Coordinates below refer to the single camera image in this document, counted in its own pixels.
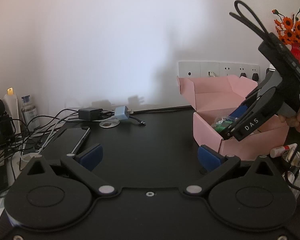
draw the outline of round metal plate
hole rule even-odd
[[[118,119],[113,119],[113,120],[101,122],[100,126],[102,128],[111,128],[117,126],[119,123],[120,121]]]

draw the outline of metal cup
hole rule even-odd
[[[283,166],[288,170],[291,171],[294,175],[296,175],[300,170],[300,152],[297,152],[295,157],[293,158],[291,164],[289,164],[289,157],[292,156],[291,150],[285,150],[282,153],[282,163]]]

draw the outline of black power adapter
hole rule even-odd
[[[79,119],[86,121],[100,120],[102,118],[102,111],[102,108],[81,108],[78,110]]]

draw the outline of power socket panel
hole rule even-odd
[[[214,62],[214,61],[180,61],[179,77],[222,77],[229,75],[246,75],[252,79],[254,73],[260,78],[260,66],[254,64]]]

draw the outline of orange flower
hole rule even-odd
[[[293,41],[296,37],[295,33],[292,30],[285,30],[284,34],[287,36],[287,39]]]
[[[281,36],[281,31],[279,30],[279,28],[276,26],[275,29],[276,29],[278,35]]]
[[[291,41],[290,39],[287,39],[286,43],[287,43],[286,45],[292,45],[294,43],[294,41]]]
[[[292,27],[293,27],[292,20],[291,20],[291,18],[289,18],[289,17],[284,17],[283,20],[282,20],[282,24],[284,25],[284,27],[285,27],[287,30],[291,30]]]
[[[282,26],[281,26],[281,22],[279,22],[277,19],[274,20],[274,23],[280,27],[280,29],[282,29]]]
[[[288,37],[287,37],[287,35],[284,35],[284,36],[279,36],[279,40],[280,41],[282,41],[282,43],[284,44],[284,45],[288,45],[288,44],[290,44],[290,41],[288,41]]]
[[[294,31],[296,32],[296,34],[300,35],[300,22],[297,21],[294,25]]]
[[[298,43],[300,43],[300,34],[296,34],[295,41],[298,42]]]

